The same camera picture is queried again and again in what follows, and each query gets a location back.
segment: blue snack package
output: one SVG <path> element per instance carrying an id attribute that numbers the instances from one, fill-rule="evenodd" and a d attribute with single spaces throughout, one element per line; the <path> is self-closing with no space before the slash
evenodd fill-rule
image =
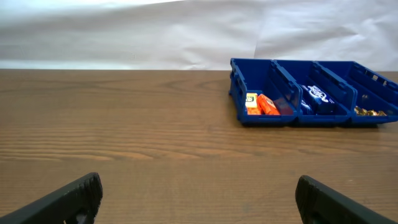
<path id="1" fill-rule="evenodd" d="M 301 100 L 301 110 L 303 111 L 304 115 L 313 115 L 313 110 L 310 105 L 308 105 L 307 102 L 304 101 L 304 99 Z"/>
<path id="2" fill-rule="evenodd" d="M 303 88 L 303 97 L 312 107 L 316 114 L 333 114 L 336 103 L 317 86 L 305 86 Z"/>

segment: blue container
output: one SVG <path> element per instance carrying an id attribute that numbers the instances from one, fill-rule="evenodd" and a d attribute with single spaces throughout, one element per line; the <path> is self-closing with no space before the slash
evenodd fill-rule
<path id="1" fill-rule="evenodd" d="M 238 120 L 243 124 L 287 124 L 297 117 L 302 90 L 273 60 L 231 59 L 231 88 Z M 280 115 L 248 115 L 246 93 L 261 93 L 274 101 Z"/>
<path id="2" fill-rule="evenodd" d="M 276 60 L 294 78 L 297 84 L 316 85 L 335 103 L 333 114 L 304 114 L 298 111 L 298 122 L 302 124 L 339 124 L 351 117 L 351 108 L 356 98 L 356 90 L 332 71 L 313 61 Z"/>
<path id="3" fill-rule="evenodd" d="M 351 105 L 354 124 L 381 124 L 398 121 L 398 85 L 356 62 L 318 62 L 358 91 Z M 387 116 L 358 116 L 354 107 L 383 111 Z"/>

